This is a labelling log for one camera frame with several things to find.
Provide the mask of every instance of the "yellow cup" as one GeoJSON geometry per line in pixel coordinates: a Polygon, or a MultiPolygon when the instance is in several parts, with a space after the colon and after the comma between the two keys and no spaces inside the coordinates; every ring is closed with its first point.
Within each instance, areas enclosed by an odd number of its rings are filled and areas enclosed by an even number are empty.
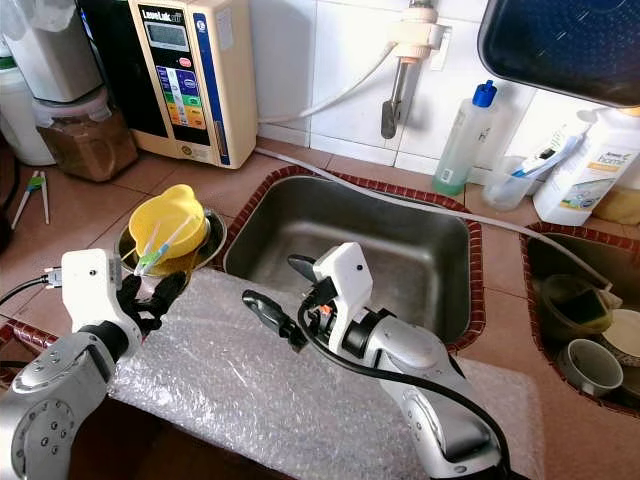
{"type": "Polygon", "coordinates": [[[156,227],[158,231],[151,251],[158,250],[190,216],[192,220],[171,243],[158,264],[198,248],[207,233],[204,208],[188,185],[174,185],[136,208],[129,219],[129,232],[136,241],[138,256],[143,255],[156,227]]]}

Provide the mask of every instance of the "sink rim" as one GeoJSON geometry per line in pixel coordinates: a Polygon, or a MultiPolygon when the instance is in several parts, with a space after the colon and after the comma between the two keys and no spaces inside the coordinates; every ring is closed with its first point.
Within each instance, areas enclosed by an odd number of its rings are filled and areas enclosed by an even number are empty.
{"type": "MultiPolygon", "coordinates": [[[[449,210],[471,213],[464,205],[456,200],[437,193],[416,190],[388,182],[356,177],[330,170],[328,171],[350,183],[370,190],[375,190],[380,193],[395,195],[417,202],[431,203],[448,208],[449,210]]],[[[245,224],[249,221],[249,218],[261,203],[266,193],[276,183],[296,176],[322,178],[319,175],[298,166],[284,167],[267,175],[265,180],[258,186],[258,188],[256,188],[243,209],[236,216],[231,226],[228,227],[227,239],[224,247],[213,260],[214,268],[226,272],[224,264],[229,248],[240,234],[245,224]]],[[[486,325],[482,265],[482,227],[479,222],[469,220],[461,221],[465,223],[469,232],[469,323],[465,332],[460,335],[455,342],[446,344],[449,352],[456,352],[471,345],[482,334],[486,325]]]]}
{"type": "MultiPolygon", "coordinates": [[[[556,225],[546,222],[537,222],[529,225],[527,228],[534,230],[542,234],[554,234],[564,235],[566,237],[578,238],[593,243],[607,245],[610,247],[619,248],[621,250],[627,250],[629,252],[635,252],[640,258],[640,240],[634,240],[631,238],[620,237],[612,233],[600,232],[585,227],[571,227],[565,225],[556,225]]],[[[567,383],[577,394],[587,398],[589,401],[597,404],[598,406],[605,407],[609,410],[629,415],[634,418],[640,419],[640,410],[635,410],[630,407],[626,407],[619,403],[614,403],[602,398],[596,398],[591,395],[587,395],[581,390],[577,389],[573,385],[567,382],[567,378],[558,368],[555,362],[555,358],[550,354],[549,350],[544,347],[542,342],[542,332],[540,329],[540,318],[537,312],[538,298],[533,288],[533,275],[531,274],[531,263],[529,258],[529,241],[530,238],[526,235],[520,234],[520,244],[522,250],[524,279],[527,287],[527,304],[529,309],[529,324],[531,325],[531,336],[533,341],[540,352],[545,356],[549,365],[555,370],[560,378],[567,383]]]]}

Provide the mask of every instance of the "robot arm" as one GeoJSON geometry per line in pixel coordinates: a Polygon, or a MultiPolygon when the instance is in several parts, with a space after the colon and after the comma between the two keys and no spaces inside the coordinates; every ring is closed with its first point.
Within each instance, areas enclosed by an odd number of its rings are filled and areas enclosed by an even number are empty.
{"type": "Polygon", "coordinates": [[[0,399],[2,480],[67,478],[75,435],[106,396],[116,363],[159,327],[186,282],[182,272],[167,277],[141,302],[140,278],[121,282],[120,260],[111,252],[69,252],[61,268],[73,333],[33,360],[0,399]]]}
{"type": "MultiPolygon", "coordinates": [[[[471,385],[438,337],[384,309],[376,313],[365,307],[373,281],[358,244],[342,244],[317,261],[292,256],[289,263],[315,285],[301,311],[310,315],[310,332],[326,345],[334,361],[340,358],[369,371],[402,374],[396,378],[424,379],[477,406],[471,385]]],[[[300,336],[293,322],[264,296],[247,291],[243,300],[265,323],[268,312],[269,323],[278,324],[280,335],[290,343],[300,336]]],[[[402,411],[431,478],[503,478],[498,467],[508,454],[501,452],[496,433],[478,415],[441,393],[401,380],[380,382],[402,411]]]]}

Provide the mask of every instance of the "black cable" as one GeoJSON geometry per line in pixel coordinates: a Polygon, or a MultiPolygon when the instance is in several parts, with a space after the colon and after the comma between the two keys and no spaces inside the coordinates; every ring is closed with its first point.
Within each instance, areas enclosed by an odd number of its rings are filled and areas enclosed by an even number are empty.
{"type": "Polygon", "coordinates": [[[28,282],[21,283],[20,285],[18,285],[17,287],[9,290],[2,297],[0,297],[0,305],[5,303],[11,297],[17,295],[21,291],[26,290],[27,288],[31,288],[31,287],[35,287],[36,285],[42,285],[42,284],[48,283],[49,282],[48,278],[49,277],[47,275],[42,275],[41,277],[34,278],[33,280],[29,280],[28,282]]]}
{"type": "Polygon", "coordinates": [[[307,338],[307,340],[327,359],[331,360],[333,363],[340,365],[347,370],[351,370],[352,372],[366,375],[368,377],[377,378],[379,380],[387,380],[390,382],[398,382],[405,383],[407,385],[413,385],[417,388],[423,388],[425,390],[432,391],[434,393],[438,393],[444,397],[449,398],[450,400],[458,403],[463,406],[467,410],[471,411],[475,415],[477,415],[483,422],[485,422],[489,428],[493,431],[498,440],[498,445],[500,447],[500,453],[502,455],[502,478],[508,479],[511,475],[511,460],[509,457],[509,445],[507,444],[507,438],[504,435],[504,432],[500,428],[500,425],[489,415],[482,407],[477,405],[476,403],[469,400],[464,395],[459,394],[455,390],[451,390],[439,383],[432,382],[430,380],[426,380],[420,377],[414,377],[413,375],[406,375],[404,373],[396,373],[388,370],[380,370],[377,368],[365,367],[362,365],[358,365],[357,363],[350,362],[349,360],[336,355],[331,350],[326,348],[311,332],[307,322],[305,320],[305,313],[310,308],[314,307],[313,305],[313,292],[307,296],[300,309],[298,310],[298,323],[300,324],[300,329],[302,333],[307,338]]]}

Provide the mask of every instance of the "faucet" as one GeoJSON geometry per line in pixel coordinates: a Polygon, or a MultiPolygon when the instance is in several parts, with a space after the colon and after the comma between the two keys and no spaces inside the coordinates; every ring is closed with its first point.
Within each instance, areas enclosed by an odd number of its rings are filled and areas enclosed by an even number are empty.
{"type": "Polygon", "coordinates": [[[395,49],[398,66],[391,99],[382,104],[380,133],[383,138],[391,139],[396,136],[409,67],[427,58],[431,50],[440,48],[444,28],[435,23],[437,19],[438,12],[432,7],[431,1],[411,0],[409,8],[402,12],[401,20],[391,25],[390,40],[398,43],[395,49]]]}

